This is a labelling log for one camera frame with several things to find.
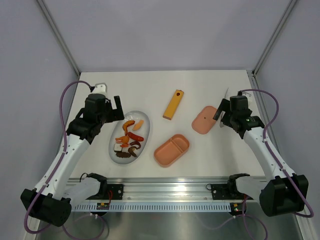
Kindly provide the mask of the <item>metal food tongs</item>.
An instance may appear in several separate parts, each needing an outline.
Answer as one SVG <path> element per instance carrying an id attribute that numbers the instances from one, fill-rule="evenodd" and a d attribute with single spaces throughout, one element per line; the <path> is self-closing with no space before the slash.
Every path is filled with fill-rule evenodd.
<path id="1" fill-rule="evenodd" d="M 227 93 L 228 93 L 228 88 L 227 88 L 225 95 L 224 95 L 224 98 L 222 99 L 221 104 L 219 106 L 220 115 L 219 115 L 218 119 L 220 120 L 220 122 L 219 122 L 220 128 L 223 128 L 224 126 L 227 126 L 230 123 L 230 114 L 229 114 L 229 112 L 224 111 L 225 103 L 227 100 Z"/>

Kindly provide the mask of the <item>orange bread roll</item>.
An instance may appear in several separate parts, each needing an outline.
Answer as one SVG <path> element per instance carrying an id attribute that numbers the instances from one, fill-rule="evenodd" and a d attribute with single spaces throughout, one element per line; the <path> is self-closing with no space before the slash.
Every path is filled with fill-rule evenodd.
<path id="1" fill-rule="evenodd" d="M 144 120 L 140 120 L 138 123 L 136 123 L 135 125 L 134 125 L 134 127 L 132 128 L 132 130 L 133 131 L 138 131 L 141 127 L 142 127 L 142 125 L 144 124 Z"/>

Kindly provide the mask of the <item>red sausage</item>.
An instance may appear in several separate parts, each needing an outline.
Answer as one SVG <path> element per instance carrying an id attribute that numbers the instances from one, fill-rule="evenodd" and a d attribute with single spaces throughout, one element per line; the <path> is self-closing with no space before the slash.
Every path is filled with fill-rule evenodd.
<path id="1" fill-rule="evenodd" d="M 138 142 L 143 142 L 143 141 L 145 140 L 142 136 L 136 135 L 136 134 L 134 134 L 134 133 L 132 133 L 132 132 L 128 132 L 128 133 L 127 133 L 127 136 L 128 136 L 130 139 L 132 139 L 132 140 L 134 140 L 134 141 L 138 141 Z"/>

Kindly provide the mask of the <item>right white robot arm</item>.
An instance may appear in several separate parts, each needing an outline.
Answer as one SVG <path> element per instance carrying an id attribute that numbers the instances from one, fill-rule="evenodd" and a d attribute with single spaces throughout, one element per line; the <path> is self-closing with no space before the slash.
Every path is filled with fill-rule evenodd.
<path id="1" fill-rule="evenodd" d="M 260 117 L 252 115 L 248 98 L 236 95 L 222 99 L 213 119 L 232 128 L 244 140 L 266 177 L 263 183 L 247 173 L 231 175 L 227 181 L 228 195 L 251 197 L 268 217 L 301 212 L 306 206 L 309 182 L 286 164 L 270 141 Z"/>

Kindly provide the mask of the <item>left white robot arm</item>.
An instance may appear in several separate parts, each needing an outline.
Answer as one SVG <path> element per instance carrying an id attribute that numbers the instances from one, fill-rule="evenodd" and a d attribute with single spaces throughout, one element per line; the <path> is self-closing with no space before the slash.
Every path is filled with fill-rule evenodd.
<path id="1" fill-rule="evenodd" d="M 66 185 L 78 161 L 101 132 L 104 124 L 122 121 L 121 99 L 114 97 L 116 108 L 101 93 L 91 93 L 85 99 L 75 119 L 69 123 L 63 136 L 62 149 L 50 168 L 33 189 L 24 189 L 20 195 L 26 216 L 61 227 L 72 208 L 88 198 L 109 197 L 107 178 L 91 173 L 80 183 L 67 189 Z"/>

